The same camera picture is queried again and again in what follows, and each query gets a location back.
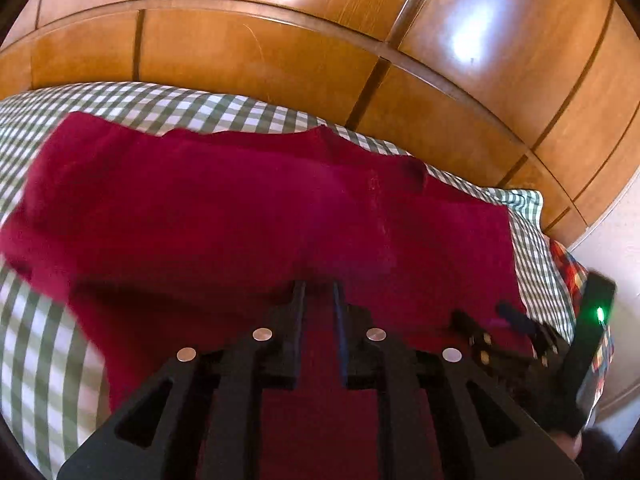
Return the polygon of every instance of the bed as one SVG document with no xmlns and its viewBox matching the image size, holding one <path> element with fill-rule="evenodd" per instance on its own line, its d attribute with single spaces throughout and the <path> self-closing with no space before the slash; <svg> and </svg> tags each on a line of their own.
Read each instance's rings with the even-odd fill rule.
<svg viewBox="0 0 640 480">
<path fill-rule="evenodd" d="M 408 155 L 389 142 L 239 95 L 139 82 L 40 89 L 0 102 L 2 221 L 20 199 L 39 146 L 76 110 L 157 136 L 175 127 L 209 134 L 223 130 L 286 134 L 326 124 L 363 149 Z M 508 207 L 516 275 L 527 314 L 548 321 L 570 340 L 584 270 L 561 246 L 552 243 L 555 252 L 550 250 L 540 231 L 542 195 L 533 190 L 481 188 L 427 168 L 451 186 Z M 600 354 L 602 377 L 610 357 L 608 341 Z M 46 478 L 55 478 L 62 463 L 108 416 L 104 365 L 64 306 L 31 290 L 5 265 L 0 267 L 0 362 L 2 417 L 36 468 Z"/>
</svg>

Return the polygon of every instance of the round metal pin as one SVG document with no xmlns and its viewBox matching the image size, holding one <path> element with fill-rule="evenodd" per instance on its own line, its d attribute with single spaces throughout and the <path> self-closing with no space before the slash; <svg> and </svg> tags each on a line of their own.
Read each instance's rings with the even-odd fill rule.
<svg viewBox="0 0 640 480">
<path fill-rule="evenodd" d="M 195 359 L 196 351 L 190 346 L 187 346 L 186 348 L 178 350 L 178 353 L 175 356 L 178 358 L 178 361 L 186 363 Z"/>
<path fill-rule="evenodd" d="M 445 348 L 442 351 L 442 358 L 450 363 L 457 363 L 462 359 L 462 352 L 457 348 Z"/>
<path fill-rule="evenodd" d="M 367 330 L 367 339 L 371 341 L 384 341 L 386 339 L 386 332 L 381 328 L 369 328 L 369 330 Z"/>
<path fill-rule="evenodd" d="M 256 341 L 268 341 L 273 336 L 273 332 L 268 328 L 258 328 L 254 330 L 254 339 Z"/>
</svg>

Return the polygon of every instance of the silver rivet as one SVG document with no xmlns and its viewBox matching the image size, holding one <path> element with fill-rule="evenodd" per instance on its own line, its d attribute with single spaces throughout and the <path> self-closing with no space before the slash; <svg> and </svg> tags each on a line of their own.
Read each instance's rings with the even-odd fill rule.
<svg viewBox="0 0 640 480">
<path fill-rule="evenodd" d="M 178 358 L 178 361 L 186 363 L 195 359 L 196 351 L 190 346 L 187 346 L 186 348 L 178 350 L 178 353 L 175 356 Z"/>
<path fill-rule="evenodd" d="M 254 330 L 254 339 L 256 341 L 268 341 L 273 336 L 273 332 L 268 328 L 258 328 Z"/>
<path fill-rule="evenodd" d="M 369 328 L 367 330 L 367 339 L 372 341 L 384 341 L 386 338 L 386 332 L 381 328 Z"/>
<path fill-rule="evenodd" d="M 462 352 L 457 348 L 445 348 L 442 351 L 442 358 L 450 363 L 457 363 L 462 359 Z"/>
</svg>

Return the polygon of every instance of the gingham cloth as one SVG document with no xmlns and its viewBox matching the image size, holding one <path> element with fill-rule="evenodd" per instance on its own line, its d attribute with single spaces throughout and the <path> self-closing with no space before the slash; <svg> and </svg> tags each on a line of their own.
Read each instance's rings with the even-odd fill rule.
<svg viewBox="0 0 640 480">
<path fill-rule="evenodd" d="M 291 133 L 326 124 L 365 150 L 407 155 L 384 140 L 243 96 L 137 82 L 41 89 L 0 102 L 2 221 L 20 199 L 27 168 L 39 146 L 76 110 L 153 135 L 176 127 L 203 133 Z M 462 191 L 509 207 L 516 275 L 527 313 L 536 320 L 548 320 L 570 340 L 574 312 L 540 232 L 540 193 L 476 187 L 427 167 L 434 177 Z M 54 478 L 107 415 L 103 362 L 63 305 L 31 290 L 4 265 L 0 267 L 0 362 L 2 416 L 36 467 Z"/>
</svg>

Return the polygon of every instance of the red cloth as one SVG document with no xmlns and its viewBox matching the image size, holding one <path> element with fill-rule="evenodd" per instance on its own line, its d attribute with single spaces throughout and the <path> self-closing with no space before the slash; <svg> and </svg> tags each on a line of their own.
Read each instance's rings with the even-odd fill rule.
<svg viewBox="0 0 640 480">
<path fill-rule="evenodd" d="M 70 114 L 0 250 L 76 314 L 114 408 L 183 346 L 218 349 L 260 326 L 294 279 L 341 280 L 350 303 L 418 349 L 463 347 L 446 329 L 462 308 L 530 351 L 495 315 L 499 300 L 524 312 L 507 209 L 324 126 L 153 137 Z M 375 395 L 341 389 L 330 312 L 310 300 L 300 388 L 264 394 L 263 479 L 377 476 Z"/>
</svg>

